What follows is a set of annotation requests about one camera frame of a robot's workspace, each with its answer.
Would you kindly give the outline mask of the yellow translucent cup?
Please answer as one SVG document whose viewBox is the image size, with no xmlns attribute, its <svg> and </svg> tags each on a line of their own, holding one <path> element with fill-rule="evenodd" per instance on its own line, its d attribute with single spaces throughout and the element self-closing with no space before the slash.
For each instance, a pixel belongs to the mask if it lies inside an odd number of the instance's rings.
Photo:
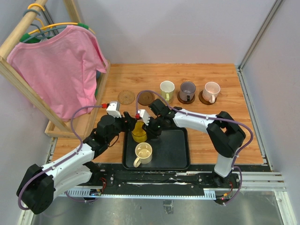
<svg viewBox="0 0 300 225">
<path fill-rule="evenodd" d="M 147 140 L 147 134 L 143 130 L 143 125 L 144 123 L 142 121 L 136 122 L 135 128 L 131 132 L 133 140 L 137 143 L 143 143 Z"/>
</svg>

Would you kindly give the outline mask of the large woven rattan coaster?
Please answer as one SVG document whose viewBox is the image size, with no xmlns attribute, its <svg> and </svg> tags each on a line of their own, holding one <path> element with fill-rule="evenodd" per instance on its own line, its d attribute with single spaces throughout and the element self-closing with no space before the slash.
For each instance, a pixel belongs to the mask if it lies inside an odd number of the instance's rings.
<svg viewBox="0 0 300 225">
<path fill-rule="evenodd" d="M 135 100 L 134 92 L 123 90 L 118 94 L 118 101 L 123 105 L 129 105 Z"/>
</svg>

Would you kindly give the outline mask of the dark wooden coaster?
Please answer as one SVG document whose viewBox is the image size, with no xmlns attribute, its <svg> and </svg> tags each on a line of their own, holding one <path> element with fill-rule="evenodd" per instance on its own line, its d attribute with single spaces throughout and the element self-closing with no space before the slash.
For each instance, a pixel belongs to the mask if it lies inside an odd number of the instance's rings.
<svg viewBox="0 0 300 225">
<path fill-rule="evenodd" d="M 177 94 L 177 99 L 178 99 L 179 102 L 181 102 L 182 104 L 188 105 L 188 104 L 191 104 L 191 103 L 194 102 L 194 100 L 195 100 L 195 95 L 194 95 L 193 98 L 190 99 L 189 101 L 184 101 L 184 100 L 182 100 L 182 99 L 180 98 L 180 93 L 178 92 L 178 94 Z"/>
<path fill-rule="evenodd" d="M 145 92 L 140 92 L 138 94 L 138 103 L 147 106 L 150 105 L 153 101 L 155 100 L 155 96 L 152 92 L 145 91 Z"/>
<path fill-rule="evenodd" d="M 217 101 L 217 95 L 210 93 L 209 91 L 206 90 L 202 90 L 199 93 L 199 100 L 205 104 L 205 105 L 212 105 Z"/>
</svg>

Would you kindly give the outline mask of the cream mug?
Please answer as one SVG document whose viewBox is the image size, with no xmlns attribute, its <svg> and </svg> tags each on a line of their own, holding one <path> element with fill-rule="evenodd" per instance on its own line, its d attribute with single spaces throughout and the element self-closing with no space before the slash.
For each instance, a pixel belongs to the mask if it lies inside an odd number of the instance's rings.
<svg viewBox="0 0 300 225">
<path fill-rule="evenodd" d="M 135 148 L 136 159 L 133 166 L 137 168 L 140 164 L 148 164 L 152 160 L 153 149 L 147 142 L 139 143 Z"/>
</svg>

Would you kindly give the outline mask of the pale green mug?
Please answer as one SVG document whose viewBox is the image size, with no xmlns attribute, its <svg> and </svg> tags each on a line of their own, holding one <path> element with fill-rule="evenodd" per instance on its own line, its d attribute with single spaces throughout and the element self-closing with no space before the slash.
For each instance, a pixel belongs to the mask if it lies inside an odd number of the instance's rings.
<svg viewBox="0 0 300 225">
<path fill-rule="evenodd" d="M 160 84 L 161 97 L 166 96 L 167 94 L 173 96 L 175 85 L 171 81 L 163 81 Z"/>
</svg>

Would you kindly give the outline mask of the purple mug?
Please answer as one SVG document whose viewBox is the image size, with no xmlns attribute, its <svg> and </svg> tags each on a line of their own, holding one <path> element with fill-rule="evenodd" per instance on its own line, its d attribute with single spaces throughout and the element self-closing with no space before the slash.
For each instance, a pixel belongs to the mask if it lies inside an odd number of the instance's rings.
<svg viewBox="0 0 300 225">
<path fill-rule="evenodd" d="M 180 86 L 180 99 L 182 101 L 191 101 L 194 98 L 196 86 L 192 82 L 183 82 Z"/>
</svg>

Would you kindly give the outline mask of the pink mug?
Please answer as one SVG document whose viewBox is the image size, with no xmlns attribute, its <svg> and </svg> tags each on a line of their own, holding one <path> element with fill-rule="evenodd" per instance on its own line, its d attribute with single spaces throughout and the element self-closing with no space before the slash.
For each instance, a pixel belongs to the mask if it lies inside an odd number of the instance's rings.
<svg viewBox="0 0 300 225">
<path fill-rule="evenodd" d="M 202 97 L 204 100 L 213 104 L 213 103 L 215 103 L 220 91 L 221 91 L 221 88 L 218 83 L 208 82 L 204 86 L 204 89 L 202 91 Z"/>
</svg>

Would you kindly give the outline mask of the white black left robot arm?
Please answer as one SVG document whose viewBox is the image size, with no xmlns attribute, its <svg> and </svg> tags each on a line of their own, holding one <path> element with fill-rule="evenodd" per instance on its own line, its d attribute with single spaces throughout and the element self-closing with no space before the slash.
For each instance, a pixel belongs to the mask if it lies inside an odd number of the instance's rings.
<svg viewBox="0 0 300 225">
<path fill-rule="evenodd" d="M 136 122 L 137 119 L 128 112 L 119 118 L 104 115 L 91 134 L 81 140 L 73 151 L 52 163 L 31 165 L 16 192 L 19 208 L 39 214 L 68 189 L 86 182 L 92 186 L 98 184 L 100 173 L 88 165 L 111 147 L 111 141 L 121 132 L 132 131 Z"/>
</svg>

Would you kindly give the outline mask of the small woven rattan coaster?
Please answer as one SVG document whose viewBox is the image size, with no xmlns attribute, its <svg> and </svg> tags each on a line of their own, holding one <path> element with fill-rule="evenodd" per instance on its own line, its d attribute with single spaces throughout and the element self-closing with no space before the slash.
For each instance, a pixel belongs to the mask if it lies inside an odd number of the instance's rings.
<svg viewBox="0 0 300 225">
<path fill-rule="evenodd" d="M 164 100 L 168 104 L 171 104 L 173 102 L 173 99 L 174 99 L 174 97 L 169 94 L 162 97 L 162 100 Z"/>
</svg>

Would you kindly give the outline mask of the black plastic tray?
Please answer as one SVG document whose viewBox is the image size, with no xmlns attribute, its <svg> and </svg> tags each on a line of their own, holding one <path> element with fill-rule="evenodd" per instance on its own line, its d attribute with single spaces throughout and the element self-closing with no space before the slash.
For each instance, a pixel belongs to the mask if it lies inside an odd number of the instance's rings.
<svg viewBox="0 0 300 225">
<path fill-rule="evenodd" d="M 185 170 L 190 166 L 188 132 L 185 128 L 164 129 L 157 139 L 147 140 L 152 146 L 152 160 L 134 167 L 135 147 L 138 145 L 132 134 L 125 133 L 122 164 L 128 170 Z"/>
</svg>

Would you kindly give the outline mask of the wooden clothes rack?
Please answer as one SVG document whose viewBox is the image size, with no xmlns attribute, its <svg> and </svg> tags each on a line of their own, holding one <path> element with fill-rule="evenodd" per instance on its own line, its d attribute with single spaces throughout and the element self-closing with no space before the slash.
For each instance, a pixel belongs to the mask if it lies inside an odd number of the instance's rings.
<svg viewBox="0 0 300 225">
<path fill-rule="evenodd" d="M 44 7 L 47 0 L 37 0 L 37 5 L 33 5 L 32 9 L 40 12 L 42 6 Z M 65 137 L 65 138 L 76 138 L 74 133 L 71 131 L 71 125 L 69 122 L 63 122 L 53 110 L 50 109 L 41 97 L 27 84 L 27 82 L 19 75 L 19 73 L 7 63 L 6 59 L 11 53 L 13 48 L 19 42 L 21 36 L 29 28 L 30 24 L 35 19 L 36 12 L 27 12 L 20 22 L 16 25 L 13 31 L 10 33 L 8 38 L 0 46 L 0 74 L 3 75 L 15 88 L 17 88 L 36 108 L 38 108 L 48 119 L 49 123 L 45 130 L 45 133 L 50 137 Z M 100 105 L 102 96 L 105 89 L 105 84 L 110 71 L 110 61 L 106 60 L 106 73 L 102 74 L 100 80 L 97 82 L 97 102 L 96 105 Z M 81 138 L 87 137 L 92 129 L 94 128 L 98 109 L 92 109 L 88 114 L 81 115 L 75 118 L 74 130 L 78 133 Z"/>
</svg>

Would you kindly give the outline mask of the grey clothes hanger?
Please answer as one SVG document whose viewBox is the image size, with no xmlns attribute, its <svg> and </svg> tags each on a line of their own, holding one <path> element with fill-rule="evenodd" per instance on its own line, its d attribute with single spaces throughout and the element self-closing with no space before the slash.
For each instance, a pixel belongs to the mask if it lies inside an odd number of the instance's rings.
<svg viewBox="0 0 300 225">
<path fill-rule="evenodd" d="M 54 35 L 57 35 L 57 34 L 55 34 L 56 30 L 66 28 L 66 26 L 58 26 L 58 27 L 54 26 L 54 27 L 50 27 L 50 28 L 46 28 L 46 27 L 41 28 L 38 25 L 33 24 L 33 23 L 31 23 L 30 26 L 35 26 L 37 28 L 37 31 L 32 31 L 32 33 L 37 32 L 37 35 L 36 36 L 31 36 L 29 33 L 25 33 L 20 38 L 19 42 L 25 43 L 25 42 L 29 41 L 30 39 L 33 39 L 33 38 L 38 39 L 38 40 L 48 39 L 51 32 L 53 32 Z"/>
</svg>

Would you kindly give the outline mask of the green clothes hanger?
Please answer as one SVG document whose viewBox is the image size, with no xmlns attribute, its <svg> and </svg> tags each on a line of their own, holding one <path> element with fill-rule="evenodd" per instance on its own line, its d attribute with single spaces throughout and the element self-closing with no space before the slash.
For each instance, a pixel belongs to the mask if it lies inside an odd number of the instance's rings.
<svg viewBox="0 0 300 225">
<path fill-rule="evenodd" d="M 52 31 L 55 31 L 55 30 L 60 30 L 60 29 L 64 29 L 66 28 L 68 25 L 73 25 L 73 24 L 60 24 L 60 25 L 57 25 L 57 26 L 50 26 L 49 28 L 47 28 L 46 30 L 43 30 L 42 32 L 40 33 L 37 33 L 35 35 L 31 35 L 29 33 L 25 33 L 19 40 L 19 42 L 21 43 L 25 43 L 33 38 L 35 39 L 38 39 L 38 40 L 43 40 L 43 39 L 48 39 L 49 36 L 50 36 L 50 33 Z M 94 33 L 94 31 L 86 24 L 84 23 L 75 23 L 74 26 L 79 26 L 79 27 L 82 27 L 82 28 L 85 28 L 89 31 L 91 31 L 92 33 Z"/>
</svg>

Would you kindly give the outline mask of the yellow clothes hanger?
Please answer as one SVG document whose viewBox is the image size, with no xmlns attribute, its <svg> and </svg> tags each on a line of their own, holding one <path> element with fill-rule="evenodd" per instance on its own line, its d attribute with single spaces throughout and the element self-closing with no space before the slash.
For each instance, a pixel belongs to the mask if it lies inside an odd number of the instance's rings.
<svg viewBox="0 0 300 225">
<path fill-rule="evenodd" d="M 82 23 L 75 0 L 63 0 L 63 2 L 66 7 L 66 10 L 70 16 L 70 19 L 72 20 L 71 22 L 53 23 L 53 24 L 44 26 L 43 22 L 40 19 L 35 18 L 35 20 L 40 21 L 42 27 L 38 26 L 36 30 L 29 32 L 29 34 L 31 35 L 35 32 L 41 33 L 42 31 L 49 32 L 50 29 L 55 30 L 58 28 L 63 28 L 63 26 L 65 26 L 65 25 L 79 25 L 79 26 L 83 25 L 84 28 L 87 28 L 87 26 L 85 26 Z"/>
</svg>

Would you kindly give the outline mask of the aluminium frame post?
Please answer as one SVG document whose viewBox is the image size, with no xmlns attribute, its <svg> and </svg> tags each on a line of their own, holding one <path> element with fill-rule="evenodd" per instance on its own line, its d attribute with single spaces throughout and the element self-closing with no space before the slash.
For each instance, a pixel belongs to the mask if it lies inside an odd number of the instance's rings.
<svg viewBox="0 0 300 225">
<path fill-rule="evenodd" d="M 275 18 L 277 12 L 283 5 L 285 0 L 276 0 L 274 1 L 271 9 L 269 10 L 267 16 L 265 17 L 262 25 L 260 26 L 254 40 L 250 44 L 246 54 L 244 55 L 241 63 L 236 67 L 239 72 L 242 72 L 243 68 L 246 66 L 247 62 L 249 61 L 251 55 L 255 51 L 256 47 L 259 45 L 261 39 L 263 38 L 265 32 L 267 31 L 268 27 L 270 26 L 271 22 Z"/>
</svg>

